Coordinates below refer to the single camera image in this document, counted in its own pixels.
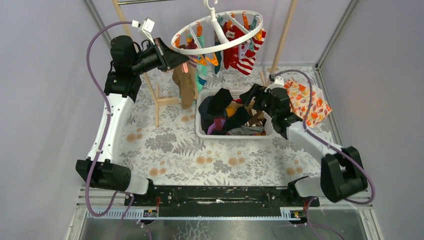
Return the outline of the floral table mat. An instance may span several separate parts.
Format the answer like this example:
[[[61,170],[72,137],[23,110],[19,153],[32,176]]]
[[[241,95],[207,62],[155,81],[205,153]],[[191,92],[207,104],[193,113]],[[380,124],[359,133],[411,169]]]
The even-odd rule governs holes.
[[[196,132],[196,106],[156,110],[143,85],[121,133],[118,161],[156,185],[284,186],[320,174],[305,150],[273,134],[265,139],[210,139]]]

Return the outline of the green and blue sock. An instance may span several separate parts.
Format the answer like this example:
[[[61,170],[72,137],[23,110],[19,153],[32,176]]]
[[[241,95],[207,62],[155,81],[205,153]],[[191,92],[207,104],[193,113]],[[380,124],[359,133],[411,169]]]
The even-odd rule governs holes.
[[[204,36],[203,35],[197,36],[197,40],[199,41],[200,46],[203,48],[205,45]],[[198,92],[200,92],[203,89],[203,86],[207,82],[207,80],[205,79],[207,75],[207,71],[208,69],[205,65],[198,64],[196,66],[196,76],[197,76],[196,85],[197,85]]]

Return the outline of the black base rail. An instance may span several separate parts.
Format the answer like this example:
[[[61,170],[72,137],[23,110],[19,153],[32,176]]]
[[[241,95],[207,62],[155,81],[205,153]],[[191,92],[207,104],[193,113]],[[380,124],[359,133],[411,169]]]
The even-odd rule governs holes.
[[[282,210],[320,206],[293,187],[154,185],[146,194],[128,197],[124,205],[152,207],[160,217],[282,217]]]

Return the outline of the white round clip hanger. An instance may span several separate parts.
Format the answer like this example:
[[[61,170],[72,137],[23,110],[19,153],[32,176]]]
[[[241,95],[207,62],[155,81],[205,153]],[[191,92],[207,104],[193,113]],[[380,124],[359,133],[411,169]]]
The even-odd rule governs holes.
[[[239,46],[245,42],[248,42],[250,39],[254,38],[258,35],[263,29],[264,20],[263,16],[253,10],[230,10],[230,11],[223,11],[223,12],[216,12],[215,8],[210,6],[208,0],[203,1],[203,5],[209,10],[209,15],[200,18],[198,20],[195,20],[188,25],[184,26],[181,30],[179,30],[172,38],[171,38],[171,47],[178,53],[181,53],[183,55],[206,55],[206,54],[212,54],[218,51],[223,51],[226,49],[230,49],[236,46]],[[236,20],[235,16],[241,15],[241,16],[252,16],[252,19],[255,20],[256,25],[253,29],[250,29],[250,25],[248,24],[245,26],[245,23],[240,23]],[[224,17],[228,20],[229,23],[231,23],[233,26],[238,27],[239,30],[243,33],[242,36],[234,39],[234,40],[228,40],[227,35],[224,33],[223,28],[221,24],[218,21],[218,17]],[[216,34],[220,44],[219,45],[213,45],[210,47],[201,47],[199,41],[197,40],[197,33],[194,31],[194,27],[206,23],[210,25]],[[183,49],[180,48],[177,44],[177,39],[181,38],[185,34],[191,34],[192,39],[194,40],[197,48],[195,49]]]

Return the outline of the red white striped sock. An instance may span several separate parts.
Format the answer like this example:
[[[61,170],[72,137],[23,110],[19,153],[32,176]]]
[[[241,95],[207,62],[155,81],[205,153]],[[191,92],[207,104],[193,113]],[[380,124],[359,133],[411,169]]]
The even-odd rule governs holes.
[[[267,32],[262,28],[258,35],[249,40],[223,50],[223,66],[233,68],[244,75],[250,75],[256,62],[256,55],[263,45]]]

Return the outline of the orange floral cloth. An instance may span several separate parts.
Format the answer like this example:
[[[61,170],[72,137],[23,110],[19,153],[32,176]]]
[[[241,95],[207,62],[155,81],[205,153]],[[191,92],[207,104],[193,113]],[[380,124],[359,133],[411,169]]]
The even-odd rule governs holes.
[[[333,111],[323,91],[305,79],[290,78],[284,82],[283,88],[289,96],[291,112],[305,120],[310,128],[320,124]]]

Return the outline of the brown ribbed sock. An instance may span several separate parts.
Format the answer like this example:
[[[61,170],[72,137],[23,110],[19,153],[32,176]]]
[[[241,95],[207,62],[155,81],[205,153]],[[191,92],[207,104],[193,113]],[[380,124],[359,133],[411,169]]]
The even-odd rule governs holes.
[[[188,70],[188,66],[183,63],[176,67],[172,73],[172,80],[178,86],[181,107],[184,110],[191,107],[194,97]]]

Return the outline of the black sock in basket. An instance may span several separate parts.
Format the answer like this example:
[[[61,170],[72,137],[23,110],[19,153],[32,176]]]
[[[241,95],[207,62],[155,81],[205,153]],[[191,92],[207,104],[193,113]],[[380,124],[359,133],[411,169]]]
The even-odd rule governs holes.
[[[230,91],[220,88],[208,95],[198,106],[200,127],[206,135],[229,135],[245,125],[251,116],[245,106],[234,101]]]

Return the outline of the wooden drying rack frame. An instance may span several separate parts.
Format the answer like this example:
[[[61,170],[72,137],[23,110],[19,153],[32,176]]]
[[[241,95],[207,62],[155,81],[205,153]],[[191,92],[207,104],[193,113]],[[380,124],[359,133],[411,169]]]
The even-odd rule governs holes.
[[[135,4],[144,4],[144,3],[153,3],[153,2],[160,2],[160,0],[113,0],[113,6],[115,8],[116,14],[119,18],[120,21],[125,21],[126,17],[124,15],[124,12],[122,11],[121,6],[124,5],[135,5]],[[270,74],[273,74],[276,70],[276,67],[278,65],[278,61],[280,60],[281,57],[281,52],[284,49],[284,45],[286,42],[286,38],[290,29],[290,25],[293,19],[293,15],[296,11],[296,7],[297,7],[298,1],[297,0],[291,0],[289,7],[287,9],[287,13],[286,13],[286,18],[284,20],[284,24],[283,24],[283,28],[282,28],[282,32],[280,34],[280,38],[279,38],[279,42],[278,42],[278,46],[277,49],[275,51],[275,55],[273,58],[273,62],[271,65],[271,69],[270,69]],[[153,103],[155,106],[155,126],[159,127],[159,122],[160,122],[160,108],[161,106],[170,106],[170,105],[175,105],[179,103],[179,98],[177,96],[175,97],[168,97],[168,98],[160,98],[160,86],[157,83],[156,84],[156,89],[154,90],[151,84],[151,81],[148,77],[148,75],[145,73],[144,74],[144,79],[147,83],[148,89],[151,92],[152,95],[152,99],[153,99]]]

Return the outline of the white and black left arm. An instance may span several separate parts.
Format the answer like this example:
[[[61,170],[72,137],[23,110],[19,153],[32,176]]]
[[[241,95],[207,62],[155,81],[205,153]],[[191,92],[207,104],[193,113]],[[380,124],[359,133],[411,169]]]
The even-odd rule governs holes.
[[[142,85],[141,74],[153,69],[180,69],[189,58],[167,47],[159,37],[142,50],[127,35],[111,40],[110,54],[99,129],[86,159],[78,160],[75,170],[92,188],[136,194],[136,199],[148,206],[155,200],[155,192],[149,188],[151,181],[117,163],[120,135]]]

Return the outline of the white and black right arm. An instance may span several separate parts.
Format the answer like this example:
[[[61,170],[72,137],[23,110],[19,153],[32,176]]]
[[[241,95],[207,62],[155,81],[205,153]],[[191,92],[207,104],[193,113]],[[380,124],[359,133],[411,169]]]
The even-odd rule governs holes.
[[[276,133],[308,152],[320,164],[319,176],[301,177],[287,185],[286,198],[291,205],[299,206],[307,197],[318,196],[337,203],[368,188],[359,151],[352,146],[328,143],[305,128],[305,121],[291,110],[286,89],[268,89],[255,83],[240,99],[245,106],[254,101],[253,109],[271,118]]]

